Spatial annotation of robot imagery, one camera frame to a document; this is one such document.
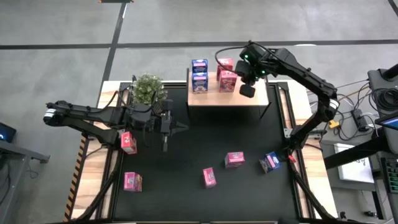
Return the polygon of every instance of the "wooden table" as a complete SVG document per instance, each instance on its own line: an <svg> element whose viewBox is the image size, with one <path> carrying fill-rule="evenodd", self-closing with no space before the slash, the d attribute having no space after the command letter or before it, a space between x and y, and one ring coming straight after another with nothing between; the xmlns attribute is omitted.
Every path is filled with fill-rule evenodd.
<svg viewBox="0 0 398 224"><path fill-rule="evenodd" d="M302 85L292 80L278 81L278 82L288 83L289 95L292 103L295 122L296 124L303 124L312 115L306 89ZM104 82L98 103L99 108L104 107L109 102L113 93L116 90L119 90L120 83L121 81ZM289 123L288 122L289 112L287 111L287 103L285 98L286 96L284 95L283 91L280 91L280 95L282 98L282 106L284 110L285 120L287 121L287 123ZM114 101L111 103L111 106L116 105L116 100L117 99L114 99ZM101 123L95 123L95 125L104 129L107 128L105 125ZM315 146L319 146L319 143L316 140L310 139L307 142ZM86 153L94 151L95 149L100 147L100 144L97 140L93 140L90 142L87 141L87 139L85 138L82 138L81 140L80 150L78 153L78 158L76 160L75 170L73 172L72 185L67 200L67 209L65 210L64 221L67 221L70 218L79 217L85 211L87 206L92 202L92 200L99 192L101 187L107 149L101 149L98 152L92 154L90 157L84 159L83 153L85 152L83 152L83 149L85 145L88 145ZM333 200L333 195L331 193L331 188L326 173L325 164L323 162L322 152L319 149L305 146L302 149L302 154L303 154L305 169L307 172L308 184L310 186L311 191L317 197L319 202L325 207L325 209L331 215L337 217L335 202ZM111 160L111 169L113 169L114 163L116 162L116 151L113 152L112 156L113 157ZM109 189L108 193L104 198L102 218L106 218L108 215L110 193L111 193L111 188ZM299 194L300 194L300 201L302 205L303 215L304 217L308 217L307 203L301 189L299 189Z"/></svg>
<svg viewBox="0 0 398 224"><path fill-rule="evenodd" d="M217 74L209 72L207 93L194 94L192 91L192 72L188 74L188 106L267 106L269 104L265 82L257 82L254 85L256 92L253 98L239 94L243 82L236 79L235 91L233 93L220 93L218 82L215 82Z"/></svg>

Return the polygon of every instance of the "computer screen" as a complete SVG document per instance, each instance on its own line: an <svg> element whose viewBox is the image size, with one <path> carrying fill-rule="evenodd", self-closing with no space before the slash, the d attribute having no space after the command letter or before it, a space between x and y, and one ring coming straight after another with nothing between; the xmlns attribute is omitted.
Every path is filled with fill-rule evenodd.
<svg viewBox="0 0 398 224"><path fill-rule="evenodd" d="M387 128L398 130L398 113L387 115L375 120L375 123Z"/></svg>
<svg viewBox="0 0 398 224"><path fill-rule="evenodd" d="M11 143L12 139L14 139L16 132L17 131L14 128L0 123L0 141L6 141Z"/></svg>
<svg viewBox="0 0 398 224"><path fill-rule="evenodd" d="M394 128L398 130L398 118L388 119L386 121L382 121L382 123L388 128Z"/></svg>

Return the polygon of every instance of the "potted plant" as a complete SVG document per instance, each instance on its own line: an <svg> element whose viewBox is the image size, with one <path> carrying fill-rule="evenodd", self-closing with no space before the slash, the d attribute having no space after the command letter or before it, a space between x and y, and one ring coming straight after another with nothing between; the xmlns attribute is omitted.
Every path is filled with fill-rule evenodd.
<svg viewBox="0 0 398 224"><path fill-rule="evenodd" d="M152 96L161 102L167 98L167 90L164 90L162 79L148 73L143 74L132 83L132 99L134 103L143 103L151 106Z"/></svg>

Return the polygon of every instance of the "gray floor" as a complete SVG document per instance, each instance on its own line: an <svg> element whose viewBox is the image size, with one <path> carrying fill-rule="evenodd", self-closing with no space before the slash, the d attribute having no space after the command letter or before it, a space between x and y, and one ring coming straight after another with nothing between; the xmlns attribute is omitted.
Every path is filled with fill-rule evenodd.
<svg viewBox="0 0 398 224"><path fill-rule="evenodd" d="M2 0L0 45L108 44L120 6L97 0ZM387 0L137 0L127 7L119 43L398 39L397 27L398 17ZM398 62L398 44L281 47L335 86L364 80L368 70ZM109 79L129 80L133 74L149 72L164 80L183 80L193 58L210 59L210 68L215 70L213 57L219 49L117 49ZM32 162L39 177L25 178L12 223L62 220L80 134L44 125L45 103L67 100L95 106L108 52L0 50L0 122L18 130L15 144L51 154L46 165ZM222 55L237 60L238 52ZM351 93L363 84L342 88L339 93ZM345 103L342 108L350 109ZM367 101L361 109L374 112ZM354 131L349 125L345 128L348 133ZM332 133L325 139L337 141ZM384 222L362 215L365 210L374 210L369 192L332 190L337 210L345 211L349 218Z"/></svg>

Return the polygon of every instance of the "small carton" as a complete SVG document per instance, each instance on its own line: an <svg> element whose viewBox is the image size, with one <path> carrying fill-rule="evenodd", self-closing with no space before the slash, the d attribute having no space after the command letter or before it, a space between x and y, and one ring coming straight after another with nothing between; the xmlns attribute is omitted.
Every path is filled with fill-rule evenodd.
<svg viewBox="0 0 398 224"><path fill-rule="evenodd" d="M137 153L137 141L129 131L121 135L120 145L127 154Z"/></svg>
<svg viewBox="0 0 398 224"><path fill-rule="evenodd" d="M212 167L203 170L203 177L205 178L205 185L207 189L214 187L217 184Z"/></svg>
<svg viewBox="0 0 398 224"><path fill-rule="evenodd" d="M224 67L232 70L234 69L234 60L231 58L220 58L218 59L218 61L224 65ZM224 68L221 65L217 66L217 81L220 80L220 73L221 71L224 70Z"/></svg>
<svg viewBox="0 0 398 224"><path fill-rule="evenodd" d="M233 93L238 75L222 70L220 72L220 93Z"/></svg>
<svg viewBox="0 0 398 224"><path fill-rule="evenodd" d="M263 159L260 159L260 164L265 173L280 168L280 162L274 152L270 152Z"/></svg>
<svg viewBox="0 0 398 224"><path fill-rule="evenodd" d="M207 59L192 60L192 73L207 72Z"/></svg>
<svg viewBox="0 0 398 224"><path fill-rule="evenodd" d="M142 192L142 177L136 172L124 173L124 190Z"/></svg>
<svg viewBox="0 0 398 224"><path fill-rule="evenodd" d="M238 167L244 164L243 152L229 152L227 153L225 159L225 167Z"/></svg>
<svg viewBox="0 0 398 224"><path fill-rule="evenodd" d="M206 72L192 74L193 93L206 93L208 90L209 77Z"/></svg>

